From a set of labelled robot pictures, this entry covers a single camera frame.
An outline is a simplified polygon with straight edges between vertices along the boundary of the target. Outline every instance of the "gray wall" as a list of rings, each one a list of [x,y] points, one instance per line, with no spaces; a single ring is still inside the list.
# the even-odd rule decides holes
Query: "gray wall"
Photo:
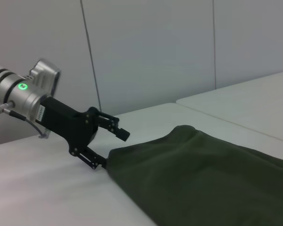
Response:
[[[283,0],[215,0],[217,88],[283,71]]]
[[[212,0],[83,0],[102,110],[215,87]]]
[[[62,70],[56,98],[79,111],[98,107],[79,1],[0,0],[0,64],[27,75],[40,57]],[[0,115],[0,143],[34,134]]]

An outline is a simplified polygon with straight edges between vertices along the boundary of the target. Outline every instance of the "white tabletop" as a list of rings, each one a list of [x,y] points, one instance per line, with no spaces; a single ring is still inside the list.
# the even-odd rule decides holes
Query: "white tabletop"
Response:
[[[283,140],[283,73],[187,97],[177,103]]]
[[[90,145],[110,149],[142,143],[188,124],[217,138],[283,159],[283,142],[189,108],[165,104],[119,116],[131,132],[127,142],[100,130]],[[153,226],[154,223],[109,178],[68,153],[52,135],[0,145],[0,226]]]

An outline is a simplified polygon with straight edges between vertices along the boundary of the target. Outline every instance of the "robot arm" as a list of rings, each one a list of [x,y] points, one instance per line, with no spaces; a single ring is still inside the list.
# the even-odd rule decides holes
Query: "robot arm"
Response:
[[[119,119],[100,112],[95,107],[80,113],[54,99],[60,70],[46,60],[40,60],[21,77],[0,67],[0,113],[6,113],[45,128],[40,138],[48,138],[50,131],[62,136],[69,145],[69,153],[77,156],[93,169],[106,159],[96,154],[87,145],[94,139],[98,127],[107,129],[117,138],[126,141],[130,133],[118,128]]]

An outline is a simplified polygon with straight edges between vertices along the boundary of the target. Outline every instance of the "black cable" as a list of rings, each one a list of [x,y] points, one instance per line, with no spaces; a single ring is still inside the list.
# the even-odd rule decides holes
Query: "black cable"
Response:
[[[29,121],[25,116],[15,112],[15,111],[10,111],[9,115],[11,117],[14,117],[14,118],[20,119],[22,121],[28,122],[32,127],[35,128],[36,131],[38,131],[38,133],[41,135],[41,138],[45,137],[45,134],[42,134],[41,130],[35,124],[33,124],[31,121]]]

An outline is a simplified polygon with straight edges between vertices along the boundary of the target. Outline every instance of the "dark green cloth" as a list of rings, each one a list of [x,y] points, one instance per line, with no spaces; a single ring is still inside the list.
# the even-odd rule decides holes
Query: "dark green cloth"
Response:
[[[159,226],[283,226],[283,160],[191,126],[112,150],[107,171]]]

